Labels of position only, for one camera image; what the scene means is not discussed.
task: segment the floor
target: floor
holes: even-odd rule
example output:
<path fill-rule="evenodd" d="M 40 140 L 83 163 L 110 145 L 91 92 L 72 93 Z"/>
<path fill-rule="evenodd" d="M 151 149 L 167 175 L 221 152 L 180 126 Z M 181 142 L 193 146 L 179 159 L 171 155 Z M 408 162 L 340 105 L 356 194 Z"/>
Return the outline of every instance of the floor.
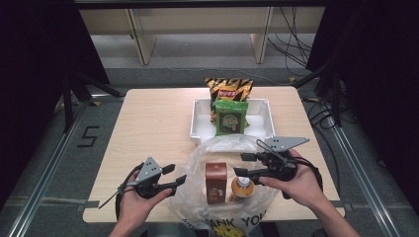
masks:
<path fill-rule="evenodd" d="M 301 35 L 299 39 L 311 45 L 314 37 Z M 278 35 L 278 38 L 288 41 L 289 36 Z M 274 44 L 287 49 L 278 38 L 270 36 Z M 173 86 L 173 81 L 181 78 L 185 78 L 183 84 L 175 86 L 200 86 L 203 72 L 219 77 L 251 77 L 259 80 L 261 85 L 272 86 L 287 85 L 290 80 L 309 73 L 270 43 L 267 44 L 264 63 L 255 63 L 250 37 L 246 35 L 159 36 L 147 66 L 139 65 L 130 36 L 94 36 L 92 39 L 111 84 L 122 91 Z M 297 48 L 289 47 L 289 53 L 305 60 L 305 55 L 301 55 Z M 191 75 L 200 79 L 194 80 Z M 316 80 L 300 88 L 302 98 L 314 97 L 312 89 L 315 83 Z M 103 94 L 91 89 L 96 96 Z M 25 218 L 28 224 L 22 230 L 25 236 L 104 236 L 110 233 L 112 223 L 87 224 L 82 219 L 85 200 L 123 103 L 121 99 L 110 97 L 97 101 L 100 101 L 100 106 L 77 104 L 75 100 L 73 108 L 77 112 L 78 125 L 69 137 L 62 133 L 63 108 L 58 102 L 36 156 L 0 214 L 0 236 L 8 236 L 12 227 L 16 227 L 15 221 Z M 308 117 L 313 118 L 316 114 L 327 114 L 324 109 L 330 105 L 325 101 L 322 104 L 304 103 L 304 106 Z M 418 216 L 385 167 L 377 163 L 377 153 L 364 135 L 362 126 L 357 124 L 350 107 L 346 108 L 348 110 L 342 114 L 342 130 L 325 129 L 324 126 L 333 123 L 333 120 L 325 119 L 315 133 L 345 203 L 347 219 L 363 236 L 417 236 Z M 91 127 L 90 135 L 98 137 L 90 149 L 80 146 L 86 143 L 82 137 L 87 127 Z M 51 177 L 43 182 L 45 187 L 40 194 L 39 207 L 32 216 L 21 216 L 49 167 L 52 167 Z M 315 220 L 281 221 L 276 225 L 281 236 L 311 236 L 321 227 Z"/>

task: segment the small bottle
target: small bottle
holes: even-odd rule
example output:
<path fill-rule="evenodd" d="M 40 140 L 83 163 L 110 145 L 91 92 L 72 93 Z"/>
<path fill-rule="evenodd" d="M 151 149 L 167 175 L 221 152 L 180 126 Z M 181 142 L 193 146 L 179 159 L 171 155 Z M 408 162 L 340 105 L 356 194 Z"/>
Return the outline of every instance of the small bottle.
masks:
<path fill-rule="evenodd" d="M 232 193 L 229 200 L 240 200 L 251 196 L 254 186 L 253 182 L 247 177 L 235 177 L 231 182 Z"/>

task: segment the wire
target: wire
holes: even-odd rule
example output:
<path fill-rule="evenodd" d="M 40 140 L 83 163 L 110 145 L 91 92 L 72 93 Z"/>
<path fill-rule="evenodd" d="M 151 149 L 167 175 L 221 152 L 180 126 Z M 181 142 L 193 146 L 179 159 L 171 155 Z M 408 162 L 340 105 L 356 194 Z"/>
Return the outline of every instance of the wire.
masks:
<path fill-rule="evenodd" d="M 278 36 L 278 34 L 275 34 L 275 37 L 277 38 L 277 40 L 278 40 L 279 42 L 281 42 L 281 43 L 283 43 L 283 44 L 285 44 L 285 45 L 288 45 L 288 46 L 290 46 L 290 47 L 295 47 L 295 48 L 298 48 L 298 49 L 302 49 L 302 50 L 304 50 L 304 51 L 311 52 L 311 49 L 310 49 L 310 48 L 299 47 L 298 45 L 293 45 L 293 44 L 290 44 L 290 43 L 287 43 L 287 42 L 283 41 L 282 39 L 280 39 L 280 37 Z"/>
<path fill-rule="evenodd" d="M 124 193 L 127 193 L 129 191 L 134 191 L 135 189 L 125 190 Z"/>
<path fill-rule="evenodd" d="M 312 121 L 312 120 L 314 120 L 315 118 L 317 118 L 318 116 L 320 116 L 320 115 L 322 115 L 324 113 L 329 113 L 329 110 L 322 110 L 321 112 L 315 114 L 315 116 L 311 117 L 309 120 Z"/>
<path fill-rule="evenodd" d="M 118 187 L 118 190 L 111 196 L 109 197 L 101 206 L 99 206 L 98 208 L 102 208 L 104 207 L 114 196 L 116 196 L 117 194 L 120 194 L 121 196 L 126 193 L 127 191 L 132 191 L 132 190 L 127 190 L 124 191 L 124 188 L 126 187 L 126 184 L 128 183 L 129 178 L 133 175 L 133 173 L 135 173 L 135 171 L 137 170 L 141 170 L 142 166 L 144 165 L 144 163 L 141 163 L 138 166 L 135 166 L 135 168 L 133 168 L 129 174 L 126 176 L 126 179 L 124 180 L 124 182 Z"/>
<path fill-rule="evenodd" d="M 352 123 L 352 124 L 357 124 L 358 120 L 357 118 L 353 115 L 352 119 L 347 119 L 345 117 L 343 117 L 343 114 L 348 112 L 351 113 L 352 112 L 352 106 L 351 104 L 348 102 L 347 100 L 347 95 L 342 91 L 344 89 L 341 88 L 341 100 L 340 100 L 340 108 L 342 108 L 340 110 L 340 116 L 339 118 L 347 123 Z"/>
<path fill-rule="evenodd" d="M 318 106 L 318 105 L 320 105 L 320 101 L 318 101 L 318 102 L 316 102 L 316 103 L 314 103 L 314 105 L 308 110 L 308 112 L 307 112 L 307 116 L 310 118 L 310 114 L 311 114 L 311 111 L 313 110 L 313 108 L 315 107 L 315 106 Z"/>
<path fill-rule="evenodd" d="M 333 124 L 332 125 L 328 125 L 328 126 L 323 125 L 323 122 L 326 119 L 329 119 L 330 117 L 333 117 L 333 114 L 328 114 L 328 115 L 324 116 L 317 123 L 320 125 L 321 128 L 323 128 L 325 130 L 332 129 L 332 128 L 336 127 L 336 121 L 335 121 L 336 119 L 333 120 Z"/>
<path fill-rule="evenodd" d="M 280 153 L 276 152 L 274 149 L 272 149 L 272 147 L 270 147 L 268 144 L 263 142 L 261 139 L 257 139 L 256 144 L 260 146 L 261 148 L 268 150 L 269 152 L 271 152 L 272 154 L 280 158 L 283 162 L 287 162 L 287 159 L 285 159 Z"/>
<path fill-rule="evenodd" d="M 281 52 L 282 54 L 284 54 L 285 56 L 286 56 L 286 68 L 287 68 L 287 70 L 292 74 L 292 75 L 295 75 L 295 76 L 306 76 L 306 75 L 300 75 L 300 74 L 297 74 L 297 73 L 295 73 L 295 72 L 293 72 L 293 71 L 291 71 L 290 70 L 290 68 L 289 68 L 289 66 L 288 66 L 288 58 L 290 58 L 291 60 L 293 60 L 294 62 L 296 62 L 297 64 L 299 64 L 299 65 L 301 65 L 301 66 L 303 66 L 303 67 L 306 67 L 306 60 L 308 60 L 308 56 L 307 56 L 307 54 L 305 53 L 306 51 L 309 51 L 309 49 L 307 49 L 307 48 L 304 48 L 303 47 L 303 45 L 304 46 L 306 46 L 306 47 L 308 47 L 308 48 L 311 48 L 310 46 L 308 46 L 308 45 L 306 45 L 305 43 L 303 43 L 299 38 L 298 38 L 298 36 L 296 35 L 296 23 L 295 23 L 295 16 L 296 16 L 296 7 L 292 7 L 292 9 L 293 9 L 293 26 L 291 26 L 290 25 L 290 22 L 289 22 L 289 20 L 287 19 L 287 17 L 286 17 L 286 15 L 285 15 L 285 13 L 284 13 L 284 10 L 283 10 L 283 8 L 281 7 L 281 12 L 282 12 L 282 14 L 283 14 L 283 17 L 284 17 L 284 19 L 286 20 L 286 22 L 287 22 L 287 26 L 289 27 L 289 29 L 290 29 L 290 31 L 291 31 L 291 33 L 290 33 L 290 38 L 289 38 L 289 42 L 288 43 L 286 43 L 286 42 L 284 42 L 284 41 L 282 41 L 279 37 L 278 37 L 278 35 L 276 34 L 276 37 L 277 37 L 277 39 L 280 41 L 280 42 L 282 42 L 282 43 L 284 43 L 286 46 L 287 46 L 287 49 L 286 50 L 283 50 L 283 49 L 281 49 L 280 47 L 278 47 L 278 46 L 276 46 L 272 41 L 271 41 L 271 39 L 269 39 L 268 38 L 268 41 L 274 46 L 274 48 L 276 48 L 279 52 Z M 295 41 L 296 41 L 296 43 L 297 43 L 297 45 L 292 45 L 291 44 L 291 40 L 292 39 L 295 39 Z M 296 56 L 294 56 L 294 55 L 292 55 L 292 54 L 290 54 L 289 53 L 289 49 L 290 49 L 290 47 L 295 47 L 295 48 L 297 48 L 298 49 L 298 51 L 299 51 L 299 54 L 300 54 L 300 56 L 301 56 L 301 58 L 302 59 L 299 59 L 299 58 L 297 58 Z"/>
<path fill-rule="evenodd" d="M 335 152 L 333 151 L 332 146 L 330 145 L 329 141 L 327 140 L 323 132 L 321 132 L 321 130 L 315 125 L 313 126 L 313 128 L 320 134 L 320 136 L 326 142 L 326 145 L 329 148 L 329 151 L 332 155 L 332 158 L 335 164 L 335 171 L 336 171 L 336 191 L 338 192 L 338 195 L 340 195 L 340 172 L 339 172 L 339 166 L 338 166 L 338 161 L 336 159 Z"/>

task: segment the white plastic bag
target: white plastic bag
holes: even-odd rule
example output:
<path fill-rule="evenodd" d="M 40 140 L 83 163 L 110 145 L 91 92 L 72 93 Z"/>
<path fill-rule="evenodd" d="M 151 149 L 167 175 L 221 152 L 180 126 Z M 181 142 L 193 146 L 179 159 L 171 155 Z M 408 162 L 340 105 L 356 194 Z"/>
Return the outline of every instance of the white plastic bag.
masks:
<path fill-rule="evenodd" d="M 185 165 L 176 168 L 178 176 L 186 174 L 187 178 L 185 184 L 170 197 L 170 207 L 184 224 L 193 229 L 211 230 L 217 236 L 249 236 L 279 191 L 255 186 L 250 197 L 208 205 L 205 170 L 207 162 L 226 162 L 228 198 L 231 181 L 235 177 L 234 167 L 249 170 L 266 168 L 260 161 L 244 162 L 240 158 L 241 153 L 257 152 L 257 139 L 243 134 L 216 136 L 198 146 Z"/>

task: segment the white tray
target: white tray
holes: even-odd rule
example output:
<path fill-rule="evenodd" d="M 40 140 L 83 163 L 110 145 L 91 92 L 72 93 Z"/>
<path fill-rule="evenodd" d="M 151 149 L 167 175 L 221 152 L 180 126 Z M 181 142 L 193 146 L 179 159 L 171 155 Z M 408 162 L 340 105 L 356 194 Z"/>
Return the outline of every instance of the white tray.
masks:
<path fill-rule="evenodd" d="M 244 134 L 259 137 L 262 140 L 275 136 L 271 109 L 267 99 L 248 99 L 246 119 L 249 126 Z M 210 99 L 195 99 L 192 113 L 191 139 L 197 144 L 215 136 L 215 124 L 210 122 Z"/>

